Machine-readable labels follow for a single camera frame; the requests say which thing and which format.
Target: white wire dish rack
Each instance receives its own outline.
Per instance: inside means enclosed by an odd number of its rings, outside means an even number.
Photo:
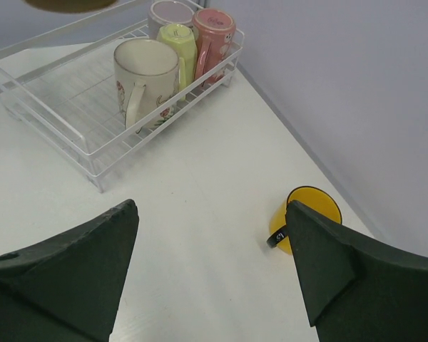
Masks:
[[[144,2],[129,1],[4,48],[0,50],[0,60]],[[76,51],[19,77],[11,76],[11,71],[0,67],[0,100],[4,106],[72,162],[100,192],[106,175],[220,84],[228,85],[243,49],[244,33],[237,30],[223,62],[125,129],[116,95],[113,51],[124,39],[147,37],[147,32],[147,22],[141,21],[93,43],[81,44]],[[225,69],[223,78],[212,85],[200,86],[222,68]],[[175,105],[175,115],[170,120],[155,130],[143,128],[136,134],[143,125],[172,105]]]

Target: yellow plastic cup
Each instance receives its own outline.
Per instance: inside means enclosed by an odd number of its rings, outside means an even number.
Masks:
[[[197,46],[193,32],[181,24],[168,24],[160,27],[157,40],[169,45],[179,56],[179,91],[183,91],[192,82],[197,63]]]
[[[287,200],[280,205],[272,216],[269,227],[271,237],[267,241],[270,247],[277,246],[290,255],[292,254],[290,240],[286,234],[283,233],[281,228],[286,225],[285,214],[287,213],[287,206],[294,200],[307,205],[309,208],[319,212],[336,223],[342,223],[340,208],[337,206],[335,200],[325,191],[310,186],[297,187],[288,195]]]

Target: mug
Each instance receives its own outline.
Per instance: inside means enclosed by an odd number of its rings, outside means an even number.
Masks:
[[[288,195],[287,200],[280,205],[272,217],[269,227],[271,236],[266,241],[269,247],[277,246],[287,254],[292,254],[292,249],[287,236],[285,213],[289,203],[294,200],[307,205],[332,221],[342,224],[340,208],[325,191],[310,186],[297,187]]]
[[[230,49],[236,24],[233,18],[219,9],[201,9],[193,16],[193,33],[198,47],[195,79],[223,61]],[[213,83],[223,77],[224,70],[208,79]]]
[[[197,61],[197,46],[192,30],[181,24],[165,25],[160,28],[157,40],[171,46],[178,53],[180,63],[179,91],[184,90],[193,82]]]
[[[192,27],[193,10],[179,1],[157,1],[148,12],[149,38],[157,39],[160,27],[168,24],[182,24]]]
[[[136,38],[121,43],[114,51],[114,71],[119,109],[131,127],[173,97],[179,88],[179,57],[159,41]],[[156,128],[174,114],[174,107],[144,127]]]

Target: cup handle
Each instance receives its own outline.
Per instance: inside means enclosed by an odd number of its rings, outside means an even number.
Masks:
[[[274,248],[277,246],[279,242],[281,242],[283,239],[285,239],[288,236],[287,234],[287,226],[282,226],[278,230],[276,230],[270,237],[268,237],[268,240],[266,240],[266,243],[269,247]]]
[[[179,91],[183,91],[187,88],[187,78],[185,77],[185,61],[184,58],[179,57]]]
[[[143,98],[144,91],[146,90],[146,83],[143,81],[136,81],[133,90],[131,91],[130,100],[128,102],[126,111],[126,128],[129,128],[136,123],[136,118],[139,118],[139,109],[141,99]]]
[[[197,68],[195,70],[195,79],[198,80],[205,73],[206,61],[208,60],[208,54],[211,47],[211,39],[208,37],[203,37],[203,42],[201,43],[200,56],[197,61]]]

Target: light pink mug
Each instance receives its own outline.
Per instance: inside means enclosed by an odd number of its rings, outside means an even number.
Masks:
[[[193,16],[193,33],[198,48],[198,62],[195,79],[214,68],[223,61],[230,49],[236,24],[233,18],[219,9],[201,9]],[[213,83],[223,77],[224,70],[219,71],[208,82]]]

